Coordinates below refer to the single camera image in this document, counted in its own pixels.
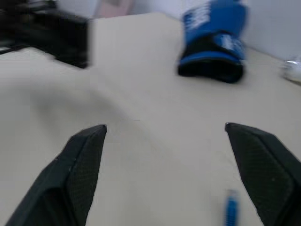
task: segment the white table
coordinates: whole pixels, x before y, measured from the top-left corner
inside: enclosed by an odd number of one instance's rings
[[[301,158],[301,88],[280,61],[248,50],[235,85],[177,76],[181,25],[162,14],[95,22],[94,66],[28,49],[0,60],[0,225],[79,130],[106,123],[87,226],[222,226],[227,189],[240,223],[260,219],[240,181],[226,122],[276,134]]]

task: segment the blue cable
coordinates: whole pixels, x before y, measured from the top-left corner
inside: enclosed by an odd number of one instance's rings
[[[238,194],[236,191],[229,191],[225,212],[224,226],[237,226],[238,218]]]

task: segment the table surface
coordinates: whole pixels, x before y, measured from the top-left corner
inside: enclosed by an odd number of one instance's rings
[[[240,181],[226,122],[276,134],[301,158],[301,88],[280,61],[247,50],[239,84],[175,73],[180,22],[146,14],[94,22],[94,66],[34,49],[0,61],[0,225],[39,172],[83,128],[107,124],[87,226],[222,226],[228,189],[240,222],[261,225]]]

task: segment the blue object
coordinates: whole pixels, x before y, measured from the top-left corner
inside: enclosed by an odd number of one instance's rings
[[[238,194],[236,191],[230,191],[227,198],[224,226],[237,226],[238,218]]]
[[[247,8],[237,0],[212,0],[186,12],[182,18],[185,50],[179,74],[238,81],[244,71],[245,50],[239,37],[246,16]]]

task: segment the blue glove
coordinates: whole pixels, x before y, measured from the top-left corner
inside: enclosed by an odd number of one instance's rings
[[[185,13],[186,46],[179,75],[237,82],[244,74],[244,47],[239,36],[246,15],[247,8],[236,0],[212,0]]]

